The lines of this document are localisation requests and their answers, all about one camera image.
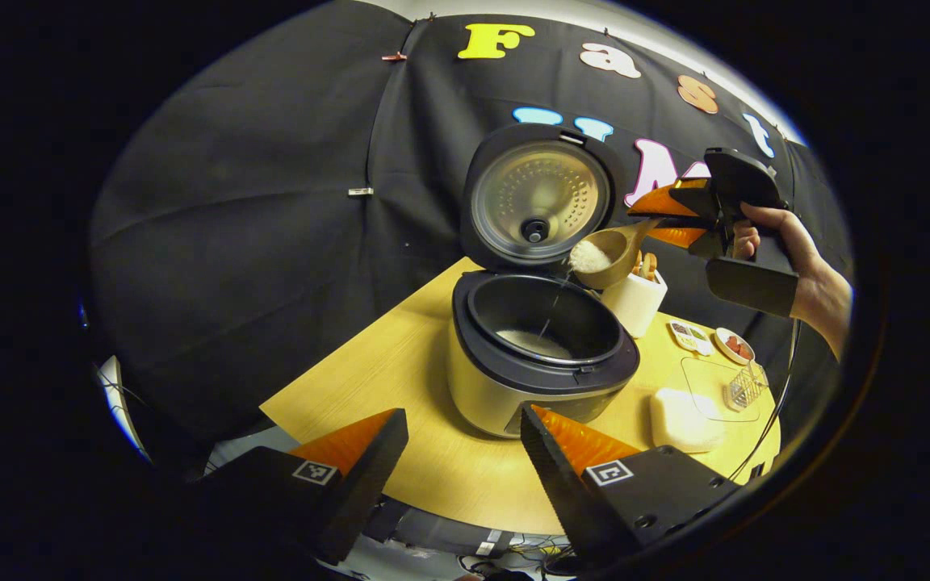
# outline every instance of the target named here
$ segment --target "human hand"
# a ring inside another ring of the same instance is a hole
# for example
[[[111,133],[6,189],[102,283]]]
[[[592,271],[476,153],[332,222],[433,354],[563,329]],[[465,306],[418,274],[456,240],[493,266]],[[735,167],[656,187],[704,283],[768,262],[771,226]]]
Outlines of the human hand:
[[[760,246],[760,234],[753,224],[780,232],[789,251],[791,267],[798,273],[798,284],[791,304],[795,319],[805,320],[823,335],[835,357],[841,357],[849,317],[853,311],[853,288],[823,258],[798,217],[775,208],[760,208],[741,203],[749,220],[734,224],[734,258],[748,260]]]

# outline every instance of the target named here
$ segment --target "wooden scoop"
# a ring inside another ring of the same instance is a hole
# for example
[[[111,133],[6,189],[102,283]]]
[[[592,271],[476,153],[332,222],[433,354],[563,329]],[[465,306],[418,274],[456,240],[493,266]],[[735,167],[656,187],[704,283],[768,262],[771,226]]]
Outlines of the wooden scoop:
[[[661,220],[662,218],[652,218],[625,225],[625,227],[599,229],[597,232],[584,236],[584,240],[601,248],[612,264],[601,271],[572,271],[572,274],[575,274],[576,278],[586,286],[597,288],[599,291],[623,280],[634,268],[636,258],[638,258],[638,249],[641,248],[645,236],[648,236],[648,233],[657,227]]]

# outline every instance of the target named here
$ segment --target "white box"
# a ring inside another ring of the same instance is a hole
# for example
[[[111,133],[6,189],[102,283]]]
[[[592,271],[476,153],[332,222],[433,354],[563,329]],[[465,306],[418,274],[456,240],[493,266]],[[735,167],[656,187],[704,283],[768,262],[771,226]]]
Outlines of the white box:
[[[631,337],[643,337],[662,304],[667,286],[660,272],[656,270],[656,282],[628,274],[601,293],[601,301],[623,323]]]

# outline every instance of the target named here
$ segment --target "open lid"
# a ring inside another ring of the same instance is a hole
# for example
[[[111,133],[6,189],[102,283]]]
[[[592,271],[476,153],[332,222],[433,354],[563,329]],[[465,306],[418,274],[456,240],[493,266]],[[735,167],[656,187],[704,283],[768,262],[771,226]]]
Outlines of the open lid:
[[[554,125],[497,130],[465,180],[462,246],[489,270],[552,270],[604,228],[623,175],[608,146]]]

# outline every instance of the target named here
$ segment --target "wooden table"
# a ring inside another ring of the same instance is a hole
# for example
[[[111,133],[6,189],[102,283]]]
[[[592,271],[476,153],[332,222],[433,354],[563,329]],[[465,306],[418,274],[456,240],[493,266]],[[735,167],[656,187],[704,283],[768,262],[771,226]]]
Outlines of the wooden table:
[[[444,359],[450,294],[462,272],[480,270],[462,258],[325,360],[266,401],[261,410],[298,441],[310,441],[389,408],[407,411],[409,441],[383,492],[442,517],[516,533],[561,534],[562,526],[538,475],[517,439],[490,437],[473,428],[450,400]],[[641,364],[634,378],[589,425],[638,449],[653,448],[648,400],[675,385],[684,357],[734,368],[718,350],[709,357],[683,350],[656,313],[636,340]],[[706,331],[712,330],[698,326]],[[693,458],[727,477],[759,438],[774,401],[769,390],[754,402],[756,420],[724,423],[726,444]],[[756,456],[735,478],[780,448],[775,423]]]

